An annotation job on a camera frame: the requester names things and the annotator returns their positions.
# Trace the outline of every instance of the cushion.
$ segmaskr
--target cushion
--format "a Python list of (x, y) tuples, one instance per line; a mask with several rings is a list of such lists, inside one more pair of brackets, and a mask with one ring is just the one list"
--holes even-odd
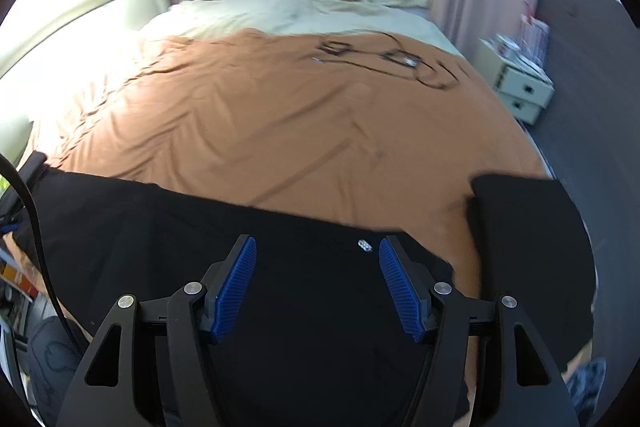
[(593, 336), (595, 267), (580, 213), (557, 180), (484, 174), (471, 186), (482, 298), (515, 297), (564, 372)]

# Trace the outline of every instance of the white bedsheet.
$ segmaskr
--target white bedsheet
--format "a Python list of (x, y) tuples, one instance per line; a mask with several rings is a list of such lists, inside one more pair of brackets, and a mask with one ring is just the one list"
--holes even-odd
[(242, 28), (272, 35), (327, 34), (352, 30), (398, 33), (460, 52), (438, 27), (399, 9), (340, 0), (185, 0), (151, 20), (140, 34), (215, 39)]

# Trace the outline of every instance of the black frame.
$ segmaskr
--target black frame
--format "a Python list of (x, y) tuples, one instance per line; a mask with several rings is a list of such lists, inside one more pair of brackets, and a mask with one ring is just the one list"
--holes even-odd
[(4, 349), (6, 352), (6, 363), (9, 370), (9, 377), (14, 388), (15, 394), (17, 394), (20, 401), (29, 407), (27, 395), (24, 392), (24, 386), (22, 385), (22, 377), (20, 375), (20, 367), (18, 367), (18, 354), (17, 350), (27, 351), (27, 338), (12, 329), (2, 316), (0, 316), (0, 329), (2, 330), (2, 344), (0, 349)]
[[(246, 238), (241, 236), (234, 249)], [(387, 240), (399, 257), (406, 258), (397, 238)], [(154, 337), (166, 335), (182, 425), (230, 427), (213, 368), (203, 356), (210, 340), (198, 321), (207, 293), (219, 290), (214, 280), (223, 266), (210, 266), (196, 293), (190, 283), (164, 299), (142, 303), (132, 296), (119, 299), (76, 370), (57, 425), (81, 427), (88, 417), (95, 427), (157, 424), (162, 406)], [(420, 277), (437, 310), (438, 319), (426, 340), (435, 348), (433, 357), (425, 359), (403, 427), (453, 425), (470, 335), (483, 340), (473, 427), (578, 426), (559, 369), (521, 305), (514, 305), (513, 299), (496, 303), (470, 299), (451, 287), (448, 293), (439, 293), (426, 268)], [(114, 328), (120, 332), (117, 348), (111, 344)], [(517, 328), (529, 339), (528, 349), (518, 343)], [(541, 367), (543, 381), (525, 381), (523, 367)]]

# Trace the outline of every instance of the bed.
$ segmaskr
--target bed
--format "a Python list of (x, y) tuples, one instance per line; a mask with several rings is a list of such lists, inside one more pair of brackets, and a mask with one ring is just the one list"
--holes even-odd
[[(423, 82), (375, 54), (332, 62), (318, 45), (335, 32), (375, 54), (399, 44), (424, 61)], [(465, 219), (470, 177), (545, 176), (522, 129), (436, 26), (380, 4), (188, 0), (113, 56), (34, 124), (24, 158), (40, 150), (65, 171), (399, 228), (448, 261), (469, 296), (480, 290)], [(474, 366), (470, 343), (470, 383)]]

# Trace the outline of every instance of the black cloth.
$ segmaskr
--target black cloth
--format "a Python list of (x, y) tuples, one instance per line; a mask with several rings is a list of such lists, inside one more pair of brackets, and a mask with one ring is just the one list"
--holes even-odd
[(515, 297), (565, 371), (593, 336), (595, 267), (580, 213), (557, 180), (484, 174), (471, 187), (482, 298)]
[[(402, 331), (378, 264), (380, 240), (397, 235), (412, 261), (452, 282), (449, 264), (409, 235), (53, 169), (33, 196), (54, 287), (90, 333), (119, 296), (169, 296), (223, 260), (238, 235), (255, 238), (257, 266), (235, 328), (210, 348), (235, 425), (401, 422), (432, 348)], [(30, 227), (14, 237), (37, 265)], [(467, 409), (463, 384), (459, 415)]]
[[(73, 321), (67, 321), (84, 351), (89, 342)], [(47, 427), (54, 427), (66, 390), (81, 357), (72, 346), (58, 317), (44, 319), (29, 338), (27, 364), (38, 412)]]

